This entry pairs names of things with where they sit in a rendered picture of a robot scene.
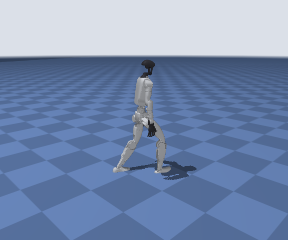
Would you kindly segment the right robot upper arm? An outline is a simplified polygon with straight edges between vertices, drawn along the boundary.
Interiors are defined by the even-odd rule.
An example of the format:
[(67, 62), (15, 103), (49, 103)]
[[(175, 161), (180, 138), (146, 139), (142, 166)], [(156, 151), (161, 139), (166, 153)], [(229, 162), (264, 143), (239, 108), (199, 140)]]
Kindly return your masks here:
[(146, 106), (148, 106), (148, 101), (150, 100), (150, 97), (152, 95), (152, 87), (153, 87), (152, 81), (145, 80), (144, 88), (145, 88), (145, 105)]

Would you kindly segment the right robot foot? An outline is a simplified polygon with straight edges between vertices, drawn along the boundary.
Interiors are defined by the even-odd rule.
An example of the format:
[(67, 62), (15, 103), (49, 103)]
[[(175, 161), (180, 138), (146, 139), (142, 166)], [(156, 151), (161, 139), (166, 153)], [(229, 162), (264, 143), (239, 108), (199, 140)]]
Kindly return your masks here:
[(169, 166), (168, 167), (162, 167), (161, 171), (155, 170), (154, 173), (156, 173), (156, 174), (158, 174), (158, 173), (166, 173), (166, 172), (168, 172), (170, 170), (171, 170), (171, 167), (169, 167)]

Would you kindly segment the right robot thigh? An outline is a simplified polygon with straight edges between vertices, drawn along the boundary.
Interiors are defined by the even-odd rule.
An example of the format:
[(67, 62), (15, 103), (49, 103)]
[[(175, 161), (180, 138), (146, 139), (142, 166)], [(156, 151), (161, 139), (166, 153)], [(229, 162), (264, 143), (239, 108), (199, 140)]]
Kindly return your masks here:
[[(146, 127), (147, 129), (149, 128), (148, 119), (147, 119), (147, 118), (143, 117), (143, 118), (141, 119), (141, 122), (142, 122), (142, 124), (144, 125), (144, 127)], [(164, 137), (164, 134), (163, 134), (160, 126), (159, 126), (155, 121), (154, 121), (154, 125), (153, 125), (153, 126), (155, 126), (155, 129), (157, 130), (157, 131), (155, 132), (155, 137), (157, 137), (157, 138), (159, 139), (159, 140), (156, 142), (156, 147), (158, 148), (158, 144), (159, 144), (160, 142), (163, 142), (163, 143), (165, 144), (165, 137)]]

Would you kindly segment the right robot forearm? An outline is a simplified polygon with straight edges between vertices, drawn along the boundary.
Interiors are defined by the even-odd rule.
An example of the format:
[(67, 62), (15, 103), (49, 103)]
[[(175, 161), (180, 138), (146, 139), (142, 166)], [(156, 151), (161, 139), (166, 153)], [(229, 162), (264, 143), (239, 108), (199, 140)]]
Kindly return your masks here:
[(147, 119), (150, 121), (150, 124), (153, 124), (154, 123), (154, 120), (153, 120), (153, 101), (152, 100), (149, 100), (148, 101), (148, 107), (146, 108), (146, 111), (147, 111)]

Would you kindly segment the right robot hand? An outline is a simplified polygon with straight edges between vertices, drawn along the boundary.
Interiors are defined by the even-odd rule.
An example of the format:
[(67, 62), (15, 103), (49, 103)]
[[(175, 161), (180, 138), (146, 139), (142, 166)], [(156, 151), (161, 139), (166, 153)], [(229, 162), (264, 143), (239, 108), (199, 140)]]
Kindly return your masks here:
[(155, 129), (155, 126), (153, 126), (154, 125), (154, 123), (153, 124), (150, 124), (150, 121), (148, 120), (148, 125), (149, 125), (149, 128), (148, 128), (148, 135), (147, 135), (147, 137), (152, 137), (152, 136), (154, 136), (155, 135), (155, 132), (157, 131), (156, 129)]

